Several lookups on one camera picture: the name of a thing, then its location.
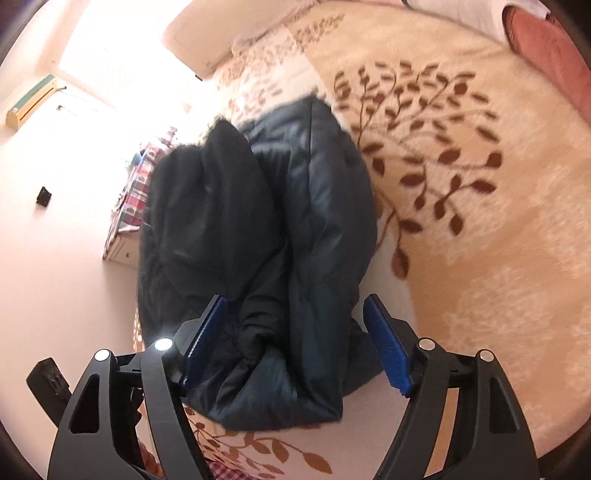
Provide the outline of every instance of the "blue gripper pad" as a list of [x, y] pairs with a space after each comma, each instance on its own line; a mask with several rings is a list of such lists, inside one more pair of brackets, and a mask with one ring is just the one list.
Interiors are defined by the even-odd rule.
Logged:
[[201, 382], [229, 315], [227, 301], [223, 297], [218, 297], [209, 312], [205, 312], [205, 318], [202, 316], [197, 320], [191, 320], [200, 322], [201, 326], [184, 357], [183, 376], [179, 384], [185, 392]]
[[390, 385], [409, 398], [415, 387], [410, 375], [410, 354], [418, 337], [408, 323], [389, 315], [376, 294], [371, 294], [363, 303], [363, 322]]

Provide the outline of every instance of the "dark clothing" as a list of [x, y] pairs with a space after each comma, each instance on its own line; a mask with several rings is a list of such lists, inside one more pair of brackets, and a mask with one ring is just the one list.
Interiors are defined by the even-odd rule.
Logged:
[[147, 344], [211, 297], [229, 321], [187, 401], [229, 430], [340, 420], [343, 395], [381, 371], [351, 318], [376, 244], [369, 177], [314, 97], [163, 158], [142, 227], [139, 315]]

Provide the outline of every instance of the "bedspread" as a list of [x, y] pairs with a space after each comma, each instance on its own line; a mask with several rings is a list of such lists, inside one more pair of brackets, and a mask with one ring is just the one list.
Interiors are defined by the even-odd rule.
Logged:
[[[233, 123], [315, 92], [371, 173], [378, 244], [362, 297], [448, 351], [493, 350], [543, 455], [591, 413], [591, 132], [505, 47], [404, 9], [329, 2], [216, 73]], [[343, 421], [227, 432], [206, 455], [257, 478], [373, 478], [405, 400], [383, 375]], [[449, 439], [449, 422], [442, 442]], [[443, 443], [433, 466], [444, 456]]]

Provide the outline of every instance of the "black jacket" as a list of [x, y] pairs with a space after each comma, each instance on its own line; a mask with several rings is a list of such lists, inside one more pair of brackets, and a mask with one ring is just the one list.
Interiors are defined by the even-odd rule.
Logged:
[[149, 345], [233, 302], [204, 380], [187, 401], [229, 430], [340, 420], [342, 397], [381, 371], [351, 318], [376, 244], [369, 177], [314, 97], [155, 169], [142, 227], [139, 318]]

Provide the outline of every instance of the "beige blanket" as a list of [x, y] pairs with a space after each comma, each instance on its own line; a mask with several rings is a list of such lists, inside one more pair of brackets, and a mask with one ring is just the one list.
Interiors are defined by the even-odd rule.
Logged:
[[[375, 192], [380, 234], [362, 297], [378, 293], [450, 351], [494, 351], [539, 455], [582, 425], [591, 413], [591, 132], [542, 75], [451, 22], [329, 2], [215, 82], [234, 123], [310, 92], [325, 98]], [[345, 399], [341, 423], [317, 429], [226, 432], [188, 412], [209, 458], [257, 478], [369, 480], [404, 408], [380, 376]], [[452, 418], [453, 409], [431, 470]]]

